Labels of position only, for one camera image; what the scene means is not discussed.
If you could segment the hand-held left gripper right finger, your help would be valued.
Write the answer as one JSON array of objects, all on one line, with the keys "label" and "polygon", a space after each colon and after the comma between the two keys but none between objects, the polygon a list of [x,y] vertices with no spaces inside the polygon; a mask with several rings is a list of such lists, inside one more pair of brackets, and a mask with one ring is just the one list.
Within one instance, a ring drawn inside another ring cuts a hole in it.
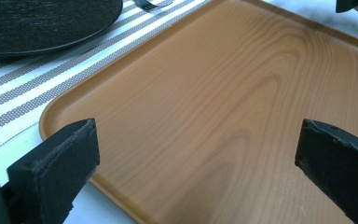
[{"label": "hand-held left gripper right finger", "polygon": [[302,122],[295,165],[358,224],[358,137],[312,119]]}]

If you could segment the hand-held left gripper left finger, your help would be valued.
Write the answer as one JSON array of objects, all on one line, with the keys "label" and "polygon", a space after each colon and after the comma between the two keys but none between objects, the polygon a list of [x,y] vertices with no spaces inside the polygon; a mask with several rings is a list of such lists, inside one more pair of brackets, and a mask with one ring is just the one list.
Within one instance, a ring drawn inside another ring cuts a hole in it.
[{"label": "hand-held left gripper left finger", "polygon": [[62,224],[100,164],[94,119],[68,124],[7,168],[20,224]]}]

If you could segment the striped placemat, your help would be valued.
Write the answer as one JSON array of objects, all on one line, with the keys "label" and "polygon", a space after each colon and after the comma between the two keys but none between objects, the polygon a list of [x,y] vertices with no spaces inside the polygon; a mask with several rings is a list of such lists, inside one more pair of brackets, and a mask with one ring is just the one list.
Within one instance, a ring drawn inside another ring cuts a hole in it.
[{"label": "striped placemat", "polygon": [[39,121],[46,105],[209,0],[155,0],[145,12],[124,0],[118,20],[75,47],[42,56],[0,58],[0,146]]}]

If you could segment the wooden tray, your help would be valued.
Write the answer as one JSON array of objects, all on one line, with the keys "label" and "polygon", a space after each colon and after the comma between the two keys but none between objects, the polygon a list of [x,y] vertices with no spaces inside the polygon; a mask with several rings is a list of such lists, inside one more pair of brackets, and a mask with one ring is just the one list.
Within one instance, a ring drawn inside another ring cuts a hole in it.
[{"label": "wooden tray", "polygon": [[93,118],[93,185],[139,223],[351,224],[296,166],[301,124],[358,136],[358,39],[259,0],[213,0],[57,97]]}]

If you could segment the black round plate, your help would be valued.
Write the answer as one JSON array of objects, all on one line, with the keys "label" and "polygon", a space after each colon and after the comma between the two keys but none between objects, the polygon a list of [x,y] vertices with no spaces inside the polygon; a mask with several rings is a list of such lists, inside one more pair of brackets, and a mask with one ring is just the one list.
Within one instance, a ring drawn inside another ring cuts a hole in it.
[{"label": "black round plate", "polygon": [[112,25],[123,0],[0,0],[0,56],[64,49]]}]

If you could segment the metal fork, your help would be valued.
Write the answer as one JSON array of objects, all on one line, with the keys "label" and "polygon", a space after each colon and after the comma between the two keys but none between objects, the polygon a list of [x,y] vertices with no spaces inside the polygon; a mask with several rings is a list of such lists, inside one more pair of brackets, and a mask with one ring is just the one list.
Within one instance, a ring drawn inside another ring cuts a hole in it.
[{"label": "metal fork", "polygon": [[150,12],[150,11],[153,11],[153,10],[156,10],[156,9],[161,9],[161,8],[164,8],[164,7],[167,7],[169,6],[170,4],[166,4],[166,5],[155,5],[151,2],[149,2],[148,0],[133,0],[135,5],[142,9],[143,11],[146,11],[146,12]]}]

